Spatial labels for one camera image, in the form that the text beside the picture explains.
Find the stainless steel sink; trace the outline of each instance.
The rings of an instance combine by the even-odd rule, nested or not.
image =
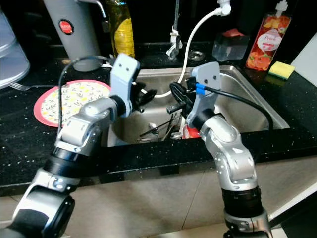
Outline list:
[[[185,78],[190,76],[191,70],[192,68],[187,68]],[[144,82],[146,89],[157,89],[158,94],[161,94],[169,90],[169,84],[177,81],[180,73],[181,68],[144,69],[140,71],[137,81]],[[221,66],[220,73],[223,91],[244,97],[265,108],[272,116],[274,129],[289,128],[284,119],[235,67]],[[143,113],[134,112],[126,119],[119,119],[109,130],[108,146],[139,143],[140,134],[149,131],[149,123],[160,125],[170,120],[171,115],[167,114],[166,107],[175,103],[171,95],[161,99],[154,98],[144,106]],[[240,132],[266,130],[268,126],[264,115],[258,110],[221,95],[216,101],[215,112],[222,113]],[[160,141],[166,134],[167,126],[168,124],[162,126],[156,135],[150,133],[149,141]]]

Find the red label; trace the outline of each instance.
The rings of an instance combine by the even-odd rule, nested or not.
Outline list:
[[[59,22],[59,27],[66,35],[71,35],[74,32],[73,25],[67,20],[61,20]]]

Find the white hose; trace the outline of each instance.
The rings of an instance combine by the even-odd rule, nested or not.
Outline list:
[[[194,27],[193,31],[190,33],[190,36],[188,38],[188,41],[187,41],[187,45],[186,45],[186,50],[185,50],[185,59],[184,59],[184,65],[183,65],[183,70],[182,70],[182,73],[178,79],[178,83],[181,83],[183,81],[183,77],[185,75],[185,71],[186,71],[186,67],[187,67],[187,58],[188,58],[188,53],[189,53],[189,47],[190,47],[190,44],[192,42],[192,39],[194,37],[194,34],[196,33],[196,31],[198,30],[198,28],[206,21],[208,20],[209,18],[211,18],[212,16],[214,15],[220,15],[221,14],[221,7],[217,8],[216,10],[208,13],[206,16],[204,16],[197,24],[196,26]],[[171,94],[171,91],[168,91],[166,93],[163,93],[163,94],[159,94],[159,95],[155,95],[155,98],[163,98],[163,97],[166,97],[168,95]]]

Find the black speckled countertop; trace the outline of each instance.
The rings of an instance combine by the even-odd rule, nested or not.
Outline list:
[[[210,43],[197,49],[209,49]],[[181,67],[180,60],[171,61],[164,54],[168,45],[148,44],[137,48],[141,68]],[[65,58],[54,58],[41,66],[31,67],[21,84],[55,85]],[[207,54],[203,62],[214,59]],[[245,69],[243,61],[233,64],[248,77],[250,82],[269,104],[289,124],[289,129],[274,130],[270,140],[262,147],[266,132],[242,133],[243,143],[253,155],[260,152],[257,162],[291,159],[317,153],[317,88],[294,72],[287,81],[267,76],[266,72]],[[71,70],[67,80],[94,79],[109,82],[109,69],[80,73]],[[53,149],[56,128],[38,122],[33,106],[47,89],[34,88],[17,91],[0,90],[0,196],[22,194],[32,180],[37,168],[43,166]],[[135,177],[134,173],[159,175],[178,173],[181,170],[204,170],[213,166],[211,155],[201,139],[164,141],[117,147],[101,147],[89,177],[81,185],[112,182]]]

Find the green sponge scrubber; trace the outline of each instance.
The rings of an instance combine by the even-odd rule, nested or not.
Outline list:
[[[294,66],[277,61],[271,66],[268,73],[287,80],[289,76],[291,76],[294,69]]]

